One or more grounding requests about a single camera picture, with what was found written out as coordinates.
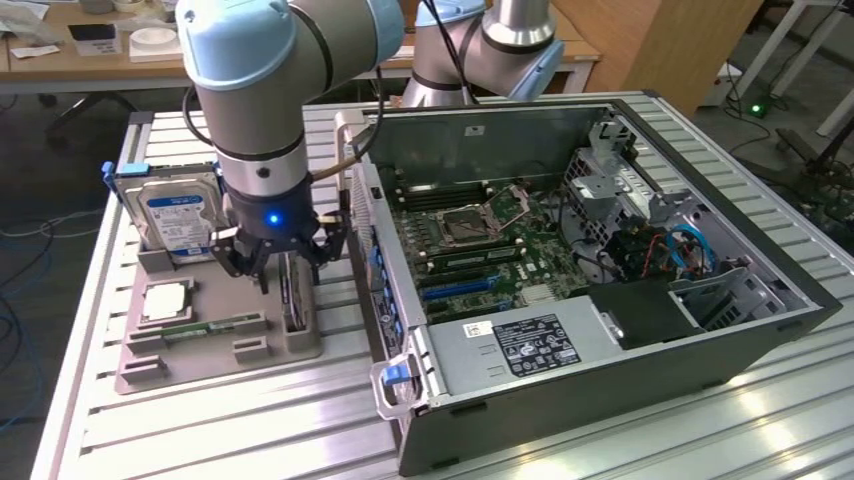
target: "motherboard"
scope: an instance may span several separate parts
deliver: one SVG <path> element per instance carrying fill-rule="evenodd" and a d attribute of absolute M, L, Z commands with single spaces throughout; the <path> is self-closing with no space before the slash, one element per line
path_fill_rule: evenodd
<path fill-rule="evenodd" d="M 530 184 L 406 191 L 392 206 L 430 324 L 562 300 L 587 286 L 546 192 Z"/>

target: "red cable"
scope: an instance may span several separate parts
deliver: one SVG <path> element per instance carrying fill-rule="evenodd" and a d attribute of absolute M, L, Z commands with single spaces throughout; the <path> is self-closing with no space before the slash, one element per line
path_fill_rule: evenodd
<path fill-rule="evenodd" d="M 653 241 L 650 242 L 650 248 L 646 252 L 646 262 L 643 262 L 643 273 L 641 274 L 641 278 L 646 277 L 647 270 L 650 268 L 650 258 L 653 258 L 653 248 L 655 248 L 655 240 L 662 237 L 661 233 L 653 237 Z"/>

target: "metal frame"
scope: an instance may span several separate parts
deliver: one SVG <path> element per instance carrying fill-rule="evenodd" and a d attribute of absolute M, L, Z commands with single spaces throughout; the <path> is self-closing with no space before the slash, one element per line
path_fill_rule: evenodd
<path fill-rule="evenodd" d="M 430 478 L 682 479 L 686 471 L 693 478 L 843 476 L 854 471 L 854 259 L 662 99 L 639 92 L 621 96 L 846 306 L 727 385 L 465 462 Z M 315 168 L 334 160 L 332 116 L 348 107 L 366 105 L 306 109 Z M 131 126 L 124 161 L 180 164 L 210 156 L 180 114 L 158 114 L 154 125 Z M 638 162 L 657 183 L 666 190 L 679 188 L 675 172 L 646 145 L 637 147 Z M 332 182 L 315 190 L 319 210 L 336 208 L 334 192 Z M 110 343 L 122 332 L 114 330 L 111 313 L 127 308 L 118 288 L 132 270 L 122 264 L 135 237 L 130 217 L 111 199 L 32 478 L 158 473 L 223 478 L 247 472 L 270 478 L 395 478 L 395 441 L 376 417 L 366 375 L 370 347 L 346 263 L 320 272 L 323 285 L 315 290 L 328 306 L 320 324 L 331 355 L 322 362 L 134 398 L 116 398 L 103 388 L 99 377 L 110 377 L 118 366 Z"/>

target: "blue led light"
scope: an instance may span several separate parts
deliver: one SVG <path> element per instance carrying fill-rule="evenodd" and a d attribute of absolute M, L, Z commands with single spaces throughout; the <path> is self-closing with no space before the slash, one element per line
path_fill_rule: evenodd
<path fill-rule="evenodd" d="M 271 213 L 270 215 L 267 215 L 267 223 L 274 227 L 282 225 L 282 215 L 279 215 L 278 213 Z"/>

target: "blue cable on floor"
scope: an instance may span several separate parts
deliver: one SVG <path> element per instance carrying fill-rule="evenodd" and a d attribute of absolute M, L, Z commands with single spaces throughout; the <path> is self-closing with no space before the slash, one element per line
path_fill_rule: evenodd
<path fill-rule="evenodd" d="M 11 250 L 17 250 L 17 251 L 40 250 L 40 247 L 21 245 L 17 243 L 4 241 L 3 239 L 0 239 L 0 247 L 5 247 Z M 48 251 L 44 254 L 43 268 L 39 274 L 34 276 L 27 282 L 24 282 L 24 284 L 20 285 L 15 290 L 9 292 L 3 292 L 0 293 L 0 295 L 8 299 L 19 295 L 27 289 L 32 288 L 36 284 L 39 284 L 39 282 L 42 282 L 42 280 L 44 280 L 44 277 L 51 271 L 51 266 L 52 266 L 52 258 L 51 258 L 51 252 Z M 34 370 L 36 371 L 36 391 L 32 395 L 32 398 L 30 399 L 30 402 L 27 402 L 27 405 L 24 406 L 24 408 L 19 411 L 19 413 L 12 418 L 9 418 L 9 420 L 7 420 L 3 423 L 3 425 L 0 425 L 0 435 L 5 432 L 5 430 L 9 427 L 12 427 L 12 425 L 15 425 L 19 419 L 27 416 L 27 414 L 32 411 L 32 409 L 39 405 L 42 398 L 44 397 L 44 373 L 42 371 L 42 365 L 39 364 L 39 355 L 36 353 L 36 347 L 32 343 L 32 337 L 30 336 L 30 331 L 27 330 L 27 327 L 20 323 L 20 321 L 17 321 L 13 315 L 13 312 L 9 312 L 9 313 L 12 314 L 11 317 L 5 315 L 0 315 L 0 321 L 5 323 L 7 326 L 9 327 L 9 330 L 3 334 L 3 338 L 5 339 L 8 337 L 8 334 L 12 333 L 12 331 L 17 331 L 17 334 L 21 336 L 21 342 L 27 350 L 27 355 L 30 356 L 30 361 L 32 362 Z"/>
<path fill-rule="evenodd" d="M 21 323 L 17 322 L 15 318 L 0 316 L 0 319 L 8 322 L 9 325 L 12 325 L 12 328 L 19 329 L 19 334 L 21 335 L 21 340 L 27 348 L 27 354 L 30 355 L 30 361 L 32 362 L 32 366 L 36 371 L 36 393 L 34 394 L 32 398 L 30 399 L 30 402 L 27 403 L 27 406 L 20 410 L 17 415 L 9 418 L 9 420 L 7 420 L 3 425 L 0 425 L 0 435 L 1 435 L 3 432 L 5 432 L 5 430 L 15 424 L 15 422 L 17 422 L 20 418 L 27 416 L 30 411 L 34 409 L 34 407 L 38 405 L 39 401 L 42 400 L 42 397 L 44 395 L 44 373 L 42 372 L 42 365 L 39 365 L 39 355 L 36 354 L 36 347 L 32 344 L 32 338 L 30 337 L 30 331 L 27 330 L 27 327 L 24 327 L 24 325 L 21 325 Z"/>
<path fill-rule="evenodd" d="M 3 240 L 0 240 L 0 247 L 5 247 L 11 250 L 17 250 L 17 251 L 27 251 L 27 250 L 40 250 L 42 247 L 32 247 L 30 245 L 20 245 L 16 243 L 8 243 L 4 242 Z M 24 292 L 27 289 L 32 288 L 42 280 L 44 280 L 44 277 L 47 276 L 48 272 L 51 271 L 51 267 L 52 267 L 52 257 L 51 257 L 51 252 L 48 251 L 44 254 L 44 266 L 42 268 L 42 271 L 39 272 L 39 274 L 31 278 L 27 282 L 24 282 L 24 284 L 21 286 L 19 286 L 15 290 L 9 291 L 9 292 L 0 292 L 3 294 L 3 296 L 5 298 L 11 298 L 15 297 L 16 295 L 19 295 L 21 292 Z"/>

